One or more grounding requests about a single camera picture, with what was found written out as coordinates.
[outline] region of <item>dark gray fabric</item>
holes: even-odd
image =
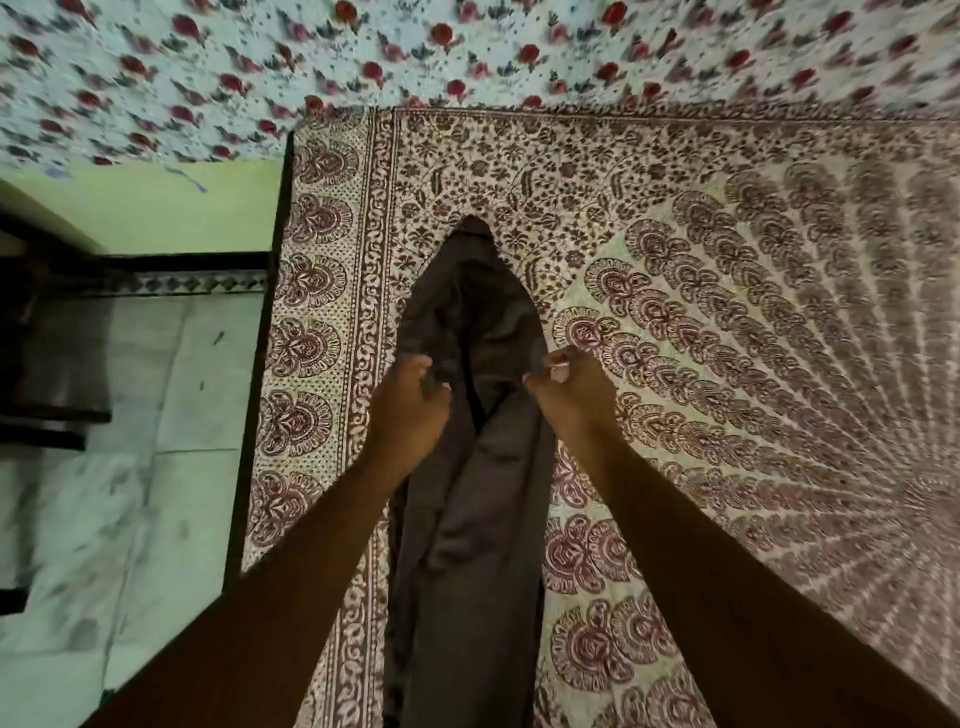
[[[555,440],[522,385],[546,352],[540,317],[486,224],[444,242],[397,349],[432,356],[453,402],[391,505],[384,724],[529,725]]]

